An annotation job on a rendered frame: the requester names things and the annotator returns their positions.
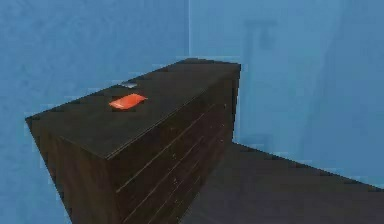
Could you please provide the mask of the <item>flat orange rectangular object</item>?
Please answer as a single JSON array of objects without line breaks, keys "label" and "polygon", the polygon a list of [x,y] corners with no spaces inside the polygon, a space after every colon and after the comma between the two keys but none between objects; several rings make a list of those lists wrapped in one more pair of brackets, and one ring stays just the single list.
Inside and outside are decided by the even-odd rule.
[{"label": "flat orange rectangular object", "polygon": [[147,100],[147,97],[133,93],[111,101],[109,106],[118,110],[128,110],[145,100]]}]

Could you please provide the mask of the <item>dark brown chest of drawers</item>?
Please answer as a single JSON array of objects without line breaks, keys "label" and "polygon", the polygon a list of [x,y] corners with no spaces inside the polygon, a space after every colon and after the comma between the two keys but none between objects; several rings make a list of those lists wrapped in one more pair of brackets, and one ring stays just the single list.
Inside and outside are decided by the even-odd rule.
[{"label": "dark brown chest of drawers", "polygon": [[71,223],[179,224],[232,142],[240,71],[185,59],[27,117]]}]

